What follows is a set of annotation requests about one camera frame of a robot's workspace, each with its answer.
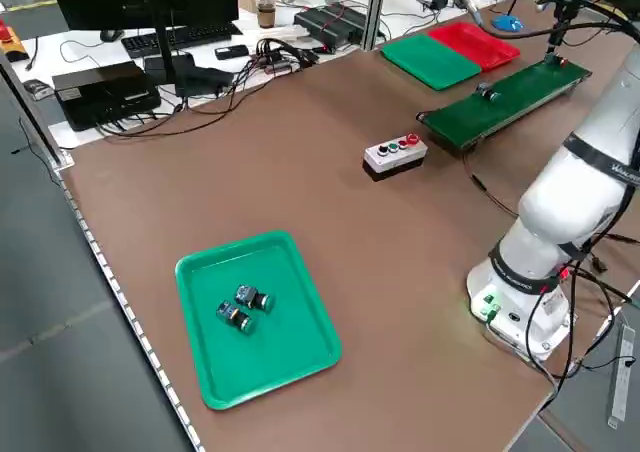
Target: metal pole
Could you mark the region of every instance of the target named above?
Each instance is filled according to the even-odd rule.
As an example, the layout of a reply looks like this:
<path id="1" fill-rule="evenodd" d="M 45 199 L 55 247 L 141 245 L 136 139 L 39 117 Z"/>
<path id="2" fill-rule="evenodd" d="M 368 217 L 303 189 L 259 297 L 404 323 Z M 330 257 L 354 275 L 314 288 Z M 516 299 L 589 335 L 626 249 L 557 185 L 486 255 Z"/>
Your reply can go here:
<path id="1" fill-rule="evenodd" d="M 53 170 L 61 170 L 73 165 L 71 155 L 60 150 L 49 131 L 49 127 L 40 116 L 38 107 L 29 97 L 11 63 L 2 53 L 0 53 L 0 77 L 0 83 L 5 83 L 9 92 L 7 94 L 9 100 L 20 115 L 25 132 L 31 141 L 42 150 L 51 168 Z"/>
<path id="2" fill-rule="evenodd" d="M 362 36 L 361 47 L 363 50 L 373 50 L 378 38 L 380 29 L 380 13 L 382 12 L 382 2 L 384 0 L 369 0 L 367 9 L 367 20 L 364 23 L 364 35 Z"/>
<path id="3" fill-rule="evenodd" d="M 156 36 L 158 37 L 160 55 L 162 56 L 162 62 L 164 64 L 164 81 L 161 83 L 175 84 L 176 70 L 173 66 L 171 48 L 169 46 L 169 39 L 167 38 L 167 26 L 164 21 L 165 7 L 161 0 L 149 0 L 149 6 L 151 8 L 153 26 L 156 29 Z"/>

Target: brown table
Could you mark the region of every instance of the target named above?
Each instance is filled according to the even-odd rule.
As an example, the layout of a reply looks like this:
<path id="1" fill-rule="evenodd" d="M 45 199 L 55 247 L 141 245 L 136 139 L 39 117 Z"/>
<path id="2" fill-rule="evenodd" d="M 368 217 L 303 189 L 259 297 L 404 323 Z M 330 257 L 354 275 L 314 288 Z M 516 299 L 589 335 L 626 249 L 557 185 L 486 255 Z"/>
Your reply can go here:
<path id="1" fill-rule="evenodd" d="M 529 1 L 517 13 L 531 28 L 551 23 Z M 356 52 L 277 80 L 198 132 L 74 151 L 64 180 L 208 450 L 496 451 L 536 413 L 549 384 L 483 338 L 464 285 L 512 220 L 428 140 L 419 169 L 379 183 L 361 169 L 365 147 L 408 132 L 425 136 L 417 112 L 462 98 L 545 50 L 544 39 L 518 46 L 519 60 L 444 93 L 378 52 Z M 472 157 L 494 194 L 515 207 L 630 46 L 601 35 L 566 51 L 594 76 Z M 164 130 L 206 119 L 183 113 Z M 639 218 L 636 207 L 620 230 L 632 233 Z M 200 398 L 174 266 L 186 254 L 272 229 L 297 241 L 344 356 L 328 371 L 214 412 Z M 628 290 L 640 255 L 610 244 L 601 251 L 609 280 Z M 606 311 L 591 292 L 579 291 L 578 350 Z M 550 361 L 555 371 L 565 353 L 561 347 Z"/>

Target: green plate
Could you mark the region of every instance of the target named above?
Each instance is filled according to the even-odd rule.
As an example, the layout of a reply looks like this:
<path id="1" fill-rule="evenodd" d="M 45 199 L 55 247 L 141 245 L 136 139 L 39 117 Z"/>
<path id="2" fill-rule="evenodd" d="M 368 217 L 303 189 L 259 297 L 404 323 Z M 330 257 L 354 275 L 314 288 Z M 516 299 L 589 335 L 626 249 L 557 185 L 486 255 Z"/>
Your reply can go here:
<path id="1" fill-rule="evenodd" d="M 176 265 L 204 402 L 227 409 L 331 367 L 342 346 L 302 257 L 282 231 L 198 252 Z M 270 312 L 234 301 L 239 285 L 275 298 Z M 245 334 L 216 315 L 224 300 L 254 321 Z"/>
<path id="2" fill-rule="evenodd" d="M 382 55 L 435 90 L 446 89 L 482 72 L 478 64 L 426 35 L 385 45 Z"/>

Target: green tray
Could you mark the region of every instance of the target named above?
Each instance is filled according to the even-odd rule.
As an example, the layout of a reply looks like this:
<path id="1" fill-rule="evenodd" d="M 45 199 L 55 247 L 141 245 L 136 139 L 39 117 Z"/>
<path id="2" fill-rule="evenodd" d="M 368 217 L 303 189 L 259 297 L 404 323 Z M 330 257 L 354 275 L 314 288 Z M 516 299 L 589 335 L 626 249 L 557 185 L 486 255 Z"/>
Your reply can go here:
<path id="1" fill-rule="evenodd" d="M 500 95 L 493 102 L 473 93 L 448 107 L 419 114 L 418 120 L 431 129 L 434 139 L 442 139 L 441 145 L 463 152 L 589 76 L 590 71 L 571 62 L 561 66 L 542 61 L 494 83 L 492 89 Z"/>
<path id="2" fill-rule="evenodd" d="M 340 339 L 291 236 L 269 232 L 198 252 L 176 265 L 176 281 L 202 397 L 222 410 L 334 365 Z M 235 306 L 239 285 L 275 298 L 270 312 L 241 307 L 245 334 L 216 309 Z"/>
<path id="3" fill-rule="evenodd" d="M 382 55 L 435 90 L 446 89 L 482 72 L 479 65 L 426 35 L 385 45 Z"/>

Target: black box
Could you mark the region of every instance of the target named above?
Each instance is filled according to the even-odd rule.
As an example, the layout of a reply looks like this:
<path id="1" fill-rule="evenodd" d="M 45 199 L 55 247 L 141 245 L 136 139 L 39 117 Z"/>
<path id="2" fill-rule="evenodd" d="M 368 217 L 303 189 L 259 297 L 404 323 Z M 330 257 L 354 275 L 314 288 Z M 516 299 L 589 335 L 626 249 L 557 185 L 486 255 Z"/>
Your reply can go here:
<path id="1" fill-rule="evenodd" d="M 150 112 L 160 94 L 133 62 L 53 77 L 56 98 L 75 131 Z"/>
<path id="2" fill-rule="evenodd" d="M 296 14 L 294 24 L 309 31 L 311 37 L 328 47 L 360 44 L 366 16 L 340 4 L 325 5 Z"/>

